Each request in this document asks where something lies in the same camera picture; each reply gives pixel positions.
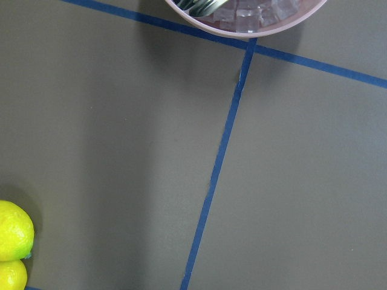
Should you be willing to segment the metal scoop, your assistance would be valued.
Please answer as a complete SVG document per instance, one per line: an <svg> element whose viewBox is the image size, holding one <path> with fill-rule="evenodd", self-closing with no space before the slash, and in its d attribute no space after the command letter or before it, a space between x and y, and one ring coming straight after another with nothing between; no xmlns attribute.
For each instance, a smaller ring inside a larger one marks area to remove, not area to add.
<svg viewBox="0 0 387 290"><path fill-rule="evenodd" d="M191 17L204 17L227 3L228 0L174 0L173 3Z"/></svg>

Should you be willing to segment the pink bowl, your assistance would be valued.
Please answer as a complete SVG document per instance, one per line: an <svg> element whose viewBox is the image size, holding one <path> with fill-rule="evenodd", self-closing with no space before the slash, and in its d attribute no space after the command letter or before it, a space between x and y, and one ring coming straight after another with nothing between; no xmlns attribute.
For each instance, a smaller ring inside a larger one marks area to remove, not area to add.
<svg viewBox="0 0 387 290"><path fill-rule="evenodd" d="M217 36L251 39L285 31L309 18L325 1L228 1L212 14L191 17L166 2L194 27Z"/></svg>

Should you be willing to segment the yellow lemon left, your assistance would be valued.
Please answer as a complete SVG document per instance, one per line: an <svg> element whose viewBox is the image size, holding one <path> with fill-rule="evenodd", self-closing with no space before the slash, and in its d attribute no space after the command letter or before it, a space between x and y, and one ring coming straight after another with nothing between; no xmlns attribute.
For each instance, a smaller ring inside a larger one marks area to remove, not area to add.
<svg viewBox="0 0 387 290"><path fill-rule="evenodd" d="M1 290L24 290L27 270L21 260L1 262Z"/></svg>

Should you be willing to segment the yellow lemon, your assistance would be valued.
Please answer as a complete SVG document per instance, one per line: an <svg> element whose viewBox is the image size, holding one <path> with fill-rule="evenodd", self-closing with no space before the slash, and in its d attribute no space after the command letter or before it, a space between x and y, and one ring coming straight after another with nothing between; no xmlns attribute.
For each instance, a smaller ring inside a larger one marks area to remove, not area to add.
<svg viewBox="0 0 387 290"><path fill-rule="evenodd" d="M27 270L21 260L1 262L1 290L24 290Z"/></svg>
<svg viewBox="0 0 387 290"><path fill-rule="evenodd" d="M34 244L34 225L18 205L1 200L1 261L28 259Z"/></svg>

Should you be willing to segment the yellow lemon right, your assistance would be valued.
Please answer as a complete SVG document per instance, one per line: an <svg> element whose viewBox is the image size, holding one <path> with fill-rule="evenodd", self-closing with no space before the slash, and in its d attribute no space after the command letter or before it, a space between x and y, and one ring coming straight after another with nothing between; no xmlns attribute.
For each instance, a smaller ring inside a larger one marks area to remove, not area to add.
<svg viewBox="0 0 387 290"><path fill-rule="evenodd" d="M34 225L18 205L1 200L1 261L28 259L34 244Z"/></svg>

